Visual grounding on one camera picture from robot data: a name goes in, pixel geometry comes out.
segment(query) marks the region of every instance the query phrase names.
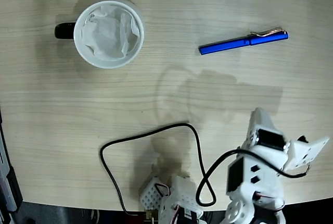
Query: white robot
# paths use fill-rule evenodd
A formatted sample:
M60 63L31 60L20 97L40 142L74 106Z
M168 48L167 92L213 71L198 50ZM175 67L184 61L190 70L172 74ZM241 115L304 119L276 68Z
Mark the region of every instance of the white robot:
M303 136L287 141L274 127L268 113L257 108L251 114L247 137L240 149L255 153L282 171L306 165L307 173L310 163L328 141L329 137L325 137L309 143ZM226 194L232 202L221 224L285 224L280 174L253 156L238 154L228 166ZM145 210L158 210L160 224L206 223L200 220L203 211L196 201L196 193L197 187L190 178L174 176L169 188L154 177L140 201Z

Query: silver pen clip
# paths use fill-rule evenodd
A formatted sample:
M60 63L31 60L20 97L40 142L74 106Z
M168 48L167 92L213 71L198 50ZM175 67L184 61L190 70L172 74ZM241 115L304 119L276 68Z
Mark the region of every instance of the silver pen clip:
M284 29L282 29L281 27L272 29L272 30L267 30L264 32L260 32L260 33L256 33L256 32L250 32L251 35L255 35L255 36L260 36L260 37L264 37L264 36L268 36L268 35L272 35L278 32L283 32L284 34L286 34L286 31Z

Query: white mug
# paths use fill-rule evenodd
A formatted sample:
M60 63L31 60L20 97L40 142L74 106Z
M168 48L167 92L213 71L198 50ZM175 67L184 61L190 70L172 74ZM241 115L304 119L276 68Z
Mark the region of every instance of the white mug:
M140 39L138 44L135 46L133 51L128 53L123 58L115 60L99 59L94 56L91 48L85 45L82 41L82 28L87 18L89 17L91 12L93 12L95 9L99 8L102 5L114 5L127 10L130 14L133 15L139 27ZM76 50L79 52L80 56L91 65L102 69L114 69L128 64L138 55L145 38L145 24L140 11L134 4L125 0L101 1L86 8L80 14L76 22L65 22L58 24L55 27L55 37L58 39L74 39Z

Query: tissue paper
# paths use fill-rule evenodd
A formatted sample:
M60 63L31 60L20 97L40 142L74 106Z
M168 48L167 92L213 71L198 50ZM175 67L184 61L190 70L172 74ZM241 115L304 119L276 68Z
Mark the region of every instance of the tissue paper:
M115 5L103 5L88 16L82 41L102 60L125 57L138 44L139 27L133 15Z

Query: pen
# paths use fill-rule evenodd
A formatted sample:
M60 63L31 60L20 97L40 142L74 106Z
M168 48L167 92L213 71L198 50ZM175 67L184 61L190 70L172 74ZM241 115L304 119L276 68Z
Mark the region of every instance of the pen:
M287 31L283 30L282 28L275 28L261 33L251 32L249 35L243 36L241 38L200 46L199 51L201 55L205 55L218 51L225 51L227 49L269 43L284 39L288 39Z

